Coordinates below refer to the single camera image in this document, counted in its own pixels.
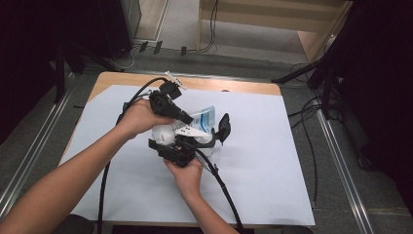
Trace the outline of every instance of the black mechanical part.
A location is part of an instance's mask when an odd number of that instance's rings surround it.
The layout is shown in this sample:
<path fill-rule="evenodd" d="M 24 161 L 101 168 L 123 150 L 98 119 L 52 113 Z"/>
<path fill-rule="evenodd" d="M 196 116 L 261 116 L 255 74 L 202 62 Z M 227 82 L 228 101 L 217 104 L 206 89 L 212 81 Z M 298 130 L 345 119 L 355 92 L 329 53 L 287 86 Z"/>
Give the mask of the black mechanical part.
<path fill-rule="evenodd" d="M 149 96 L 149 100 L 152 111 L 157 115 L 177 119 L 185 124 L 190 124 L 194 120 L 185 111 L 177 107 L 169 97 L 159 91 L 153 92 Z"/>
<path fill-rule="evenodd" d="M 231 133 L 230 115 L 228 113 L 225 113 L 221 121 L 219 121 L 218 130 L 218 133 L 215 134 L 216 138 L 219 139 L 221 143 L 224 143 L 225 139 Z"/>
<path fill-rule="evenodd" d="M 180 168 L 184 168 L 195 158 L 195 148 L 188 147 L 187 144 L 161 145 L 149 139 L 149 147 L 157 150 L 160 157 L 173 162 Z"/>
<path fill-rule="evenodd" d="M 182 95 L 178 86 L 171 81 L 167 81 L 159 87 L 162 95 L 168 95 L 171 99 L 177 99 Z"/>

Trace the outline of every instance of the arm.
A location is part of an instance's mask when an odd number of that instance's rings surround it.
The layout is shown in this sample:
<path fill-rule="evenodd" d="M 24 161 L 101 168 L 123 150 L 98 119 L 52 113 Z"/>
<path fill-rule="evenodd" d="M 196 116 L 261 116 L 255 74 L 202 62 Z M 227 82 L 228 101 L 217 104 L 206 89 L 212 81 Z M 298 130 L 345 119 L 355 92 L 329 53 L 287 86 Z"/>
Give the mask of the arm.
<path fill-rule="evenodd" d="M 181 196 L 188 205 L 204 233 L 238 233 L 204 200 L 200 192 L 203 167 L 194 159 L 185 168 L 179 168 L 165 160 L 175 177 Z"/>
<path fill-rule="evenodd" d="M 154 115 L 148 100 L 136 102 L 116 127 L 34 184 L 0 223 L 0 233 L 51 233 L 129 139 L 172 122 Z"/>

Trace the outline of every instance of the person's left hand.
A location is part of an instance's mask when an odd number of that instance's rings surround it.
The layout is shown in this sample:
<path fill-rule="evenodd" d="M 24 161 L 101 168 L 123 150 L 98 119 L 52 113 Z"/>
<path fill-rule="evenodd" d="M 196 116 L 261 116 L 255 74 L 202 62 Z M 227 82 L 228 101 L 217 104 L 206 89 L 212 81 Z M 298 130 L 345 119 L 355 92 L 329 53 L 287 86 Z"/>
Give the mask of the person's left hand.
<path fill-rule="evenodd" d="M 149 100 L 140 99 L 131 105 L 116 128 L 124 131 L 129 138 L 134 138 L 156 125 L 169 125 L 173 122 L 173 119 L 154 114 Z"/>

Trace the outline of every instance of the person's right hand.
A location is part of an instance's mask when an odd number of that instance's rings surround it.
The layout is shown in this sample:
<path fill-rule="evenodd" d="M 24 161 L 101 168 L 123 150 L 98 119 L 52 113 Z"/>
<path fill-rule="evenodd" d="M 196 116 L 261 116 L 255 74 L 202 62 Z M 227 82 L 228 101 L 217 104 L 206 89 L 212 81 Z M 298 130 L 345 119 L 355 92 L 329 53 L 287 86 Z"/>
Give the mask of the person's right hand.
<path fill-rule="evenodd" d="M 185 168 L 179 168 L 168 160 L 164 162 L 175 177 L 176 186 L 184 200 L 201 196 L 203 166 L 197 159 L 193 159 Z"/>

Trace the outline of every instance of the gray floor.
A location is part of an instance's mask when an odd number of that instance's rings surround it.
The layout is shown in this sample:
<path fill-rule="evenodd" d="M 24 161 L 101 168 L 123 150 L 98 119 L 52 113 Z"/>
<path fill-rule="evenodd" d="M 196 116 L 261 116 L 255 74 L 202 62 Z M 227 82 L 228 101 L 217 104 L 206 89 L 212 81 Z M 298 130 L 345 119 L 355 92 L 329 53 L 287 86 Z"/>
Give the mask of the gray floor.
<path fill-rule="evenodd" d="M 153 55 L 153 48 L 144 53 L 134 51 L 135 63 L 127 72 L 167 70 L 175 73 L 226 76 L 228 79 L 269 83 L 271 78 L 282 77 L 290 72 L 289 58 L 279 61 L 268 59 L 250 59 L 232 57 L 230 55 L 198 55 L 189 54 L 181 57 L 180 52 L 161 50 Z M 76 84 L 63 109 L 62 115 L 46 141 L 38 161 L 22 188 L 23 194 L 41 176 L 56 167 L 67 142 L 75 128 L 83 106 L 94 86 L 95 79 L 104 69 L 94 62 L 85 59 L 87 70 L 83 75 L 77 75 Z M 129 55 L 117 60 L 121 65 L 131 64 Z M 292 81 L 282 85 L 282 95 L 288 113 L 301 110 L 302 105 L 312 97 L 305 84 Z M 55 90 L 47 93 L 38 105 L 24 118 L 6 142 L 0 145 L 0 193 L 3 193 L 21 159 L 36 137 L 42 123 L 53 107 Z M 298 119 L 292 118 L 291 124 Z M 358 167 L 356 152 L 353 149 L 345 128 L 337 121 L 331 121 L 334 133 L 340 142 L 351 176 L 356 184 L 362 202 L 367 209 L 374 233 L 413 233 L 413 220 L 405 208 L 394 183 L 382 173 L 369 173 Z M 306 121 L 311 141 L 314 145 L 319 177 L 318 198 L 313 204 L 316 227 L 315 233 L 360 233 L 357 222 L 345 193 L 341 178 L 337 173 L 330 149 L 315 116 Z M 303 175 L 311 200 L 314 199 L 315 175 L 313 158 L 309 142 L 305 138 L 302 126 L 293 131 L 294 141 L 299 155 Z M 256 233 L 280 233 L 276 229 L 259 229 Z"/>

